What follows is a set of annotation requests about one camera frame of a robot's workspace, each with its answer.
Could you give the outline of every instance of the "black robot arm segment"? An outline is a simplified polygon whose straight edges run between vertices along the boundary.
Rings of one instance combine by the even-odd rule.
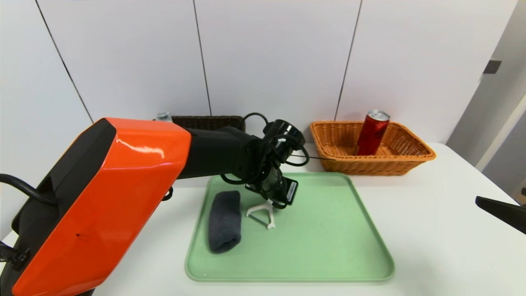
[[[309,161],[303,147],[303,134],[283,120],[268,123],[263,139],[234,127],[217,131],[187,129],[192,135],[187,163],[178,179],[221,175],[230,184],[246,184],[246,188],[270,200],[277,208],[291,205],[298,183],[283,177],[282,163],[301,166]],[[303,163],[289,163],[287,158],[295,150],[302,150]],[[231,180],[225,174],[240,180]]]

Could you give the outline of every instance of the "red soda can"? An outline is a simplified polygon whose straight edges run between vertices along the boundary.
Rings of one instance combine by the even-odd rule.
[[[355,155],[375,155],[382,142],[383,134],[386,133],[389,119],[391,117],[380,110],[367,112],[363,122],[362,131],[358,138]]]

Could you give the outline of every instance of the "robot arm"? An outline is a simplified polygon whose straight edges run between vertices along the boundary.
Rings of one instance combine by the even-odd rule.
[[[283,120],[268,123],[264,133],[259,139],[233,127],[98,121],[36,189],[25,184],[30,199],[12,223],[18,240],[13,248],[0,245],[0,259],[10,260],[0,276],[2,295],[77,295],[98,286],[176,179],[220,174],[277,208],[291,205],[297,186],[279,167],[294,150],[303,150],[306,161],[292,165],[308,162],[305,140]],[[22,190],[22,183],[9,184]]]

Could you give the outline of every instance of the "white wall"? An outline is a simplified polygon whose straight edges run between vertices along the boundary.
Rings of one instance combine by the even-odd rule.
[[[93,120],[210,115],[192,0],[38,0]]]
[[[336,119],[381,109],[445,143],[516,2],[364,0]]]
[[[482,173],[509,195],[512,195],[524,181],[526,178],[526,114],[519,119]]]
[[[212,115],[333,120],[360,0],[196,0]],[[247,132],[263,136],[250,118]]]
[[[447,143],[477,165],[526,92],[526,1],[519,1],[493,53],[496,74],[484,74]]]
[[[36,186],[91,121],[35,1],[2,1],[0,22],[0,171]],[[25,200],[2,185],[0,238]]]

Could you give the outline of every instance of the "gray towel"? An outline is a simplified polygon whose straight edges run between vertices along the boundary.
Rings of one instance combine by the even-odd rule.
[[[214,254],[231,250],[241,241],[241,196],[239,191],[219,192],[208,218],[208,243]]]

